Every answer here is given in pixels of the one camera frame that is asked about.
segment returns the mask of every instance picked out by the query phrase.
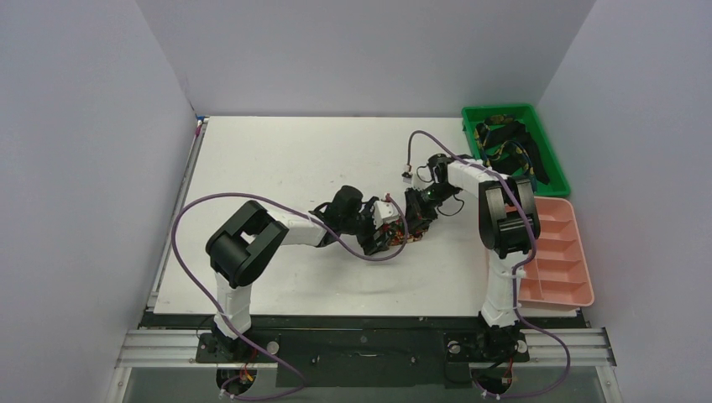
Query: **green tray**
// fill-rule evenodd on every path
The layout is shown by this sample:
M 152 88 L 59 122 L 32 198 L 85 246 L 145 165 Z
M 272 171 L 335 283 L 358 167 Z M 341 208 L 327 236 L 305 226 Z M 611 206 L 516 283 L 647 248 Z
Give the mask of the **green tray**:
M 558 164 L 554 150 L 549 144 L 547 134 L 544 132 L 542 124 L 539 123 L 539 118 L 537 117 L 537 113 L 534 111 L 534 107 L 528 103 L 511 103 L 508 105 L 497 105 L 492 107 L 463 108 L 463 131 L 467 135 L 469 149 L 472 151 L 474 158 L 481 159 L 483 154 L 483 150 L 479 146 L 479 141 L 476 141 L 474 138 L 476 135 L 474 127 L 477 123 L 483 122 L 488 116 L 492 115 L 514 115 L 516 120 L 526 125 L 526 130 L 531 133 L 531 137 L 537 142 L 537 145 L 539 146 L 539 153 L 542 156 L 544 169 L 547 170 L 547 174 L 549 175 L 551 181 L 548 185 L 538 182 L 537 191 L 535 193 L 538 196 L 568 196 L 568 194 L 571 193 L 571 188 L 568 187 L 568 182 L 566 181 L 566 177 L 563 175 L 561 165 Z

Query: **metal frame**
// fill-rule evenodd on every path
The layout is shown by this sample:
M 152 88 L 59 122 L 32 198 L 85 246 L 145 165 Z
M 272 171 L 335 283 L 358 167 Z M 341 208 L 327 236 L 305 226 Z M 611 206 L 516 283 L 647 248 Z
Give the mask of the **metal frame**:
M 200 124 L 200 129 L 188 155 L 186 170 L 183 175 L 181 188 L 175 200 L 170 225 L 175 216 L 183 207 L 191 178 L 196 167 L 197 157 L 202 146 L 202 140 L 207 130 L 209 118 L 206 117 Z M 112 383 L 107 394 L 107 402 L 123 402 L 128 387 L 132 368 L 239 368 L 243 363 L 229 364 L 201 364 L 196 362 L 196 349 L 198 336 L 208 330 L 199 330 L 203 326 L 205 315 L 155 315 L 153 313 L 158 297 L 166 262 L 170 253 L 170 238 L 166 236 L 160 263 L 156 269 L 153 289 L 146 303 L 144 320 L 140 330 L 131 330 L 127 333 L 121 352 L 118 356 L 117 366 L 114 370 Z M 351 329 L 383 329 L 400 328 L 416 330 L 431 328 L 438 330 L 459 329 L 463 319 L 466 318 L 344 318 L 344 317 L 319 317 L 314 321 L 310 317 L 255 317 L 253 329 L 314 329 L 344 330 Z M 610 341 L 603 328 L 587 328 L 588 323 L 583 316 L 575 318 L 547 318 L 532 320 L 538 326 L 552 330 L 569 347 L 572 366 L 595 367 L 607 402 L 622 402 L 620 390 L 615 380 L 612 367 L 615 358 L 610 347 Z M 542 333 L 524 330 L 529 347 L 530 361 L 517 363 L 522 367 L 561 367 L 565 365 L 565 355 L 558 343 Z M 488 364 L 469 363 L 471 369 L 483 368 Z M 251 363 L 251 369 L 276 369 L 275 363 Z

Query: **white wall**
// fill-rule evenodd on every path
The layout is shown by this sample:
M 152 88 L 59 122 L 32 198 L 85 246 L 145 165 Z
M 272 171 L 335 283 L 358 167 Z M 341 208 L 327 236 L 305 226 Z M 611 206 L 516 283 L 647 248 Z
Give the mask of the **white wall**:
M 101 401 L 195 119 L 133 1 L 0 6 L 0 401 Z
M 709 401 L 712 3 L 598 0 L 538 104 L 626 401 Z
M 536 103 L 594 0 L 138 0 L 199 113 Z

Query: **pink tray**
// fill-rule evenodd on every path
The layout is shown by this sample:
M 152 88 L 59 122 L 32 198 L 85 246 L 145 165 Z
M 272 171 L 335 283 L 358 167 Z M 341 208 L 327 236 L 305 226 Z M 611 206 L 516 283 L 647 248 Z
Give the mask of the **pink tray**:
M 574 309 L 594 303 L 579 226 L 568 200 L 536 197 L 542 234 L 536 258 L 524 266 L 519 301 L 529 307 Z

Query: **orange plastic container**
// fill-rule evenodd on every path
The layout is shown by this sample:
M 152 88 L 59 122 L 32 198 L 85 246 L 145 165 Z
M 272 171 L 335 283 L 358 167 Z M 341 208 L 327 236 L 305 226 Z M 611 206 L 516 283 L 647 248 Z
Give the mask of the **orange plastic container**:
M 594 303 L 579 226 L 568 200 L 535 197 L 542 233 L 537 256 L 524 266 L 519 301 L 523 306 L 577 308 Z

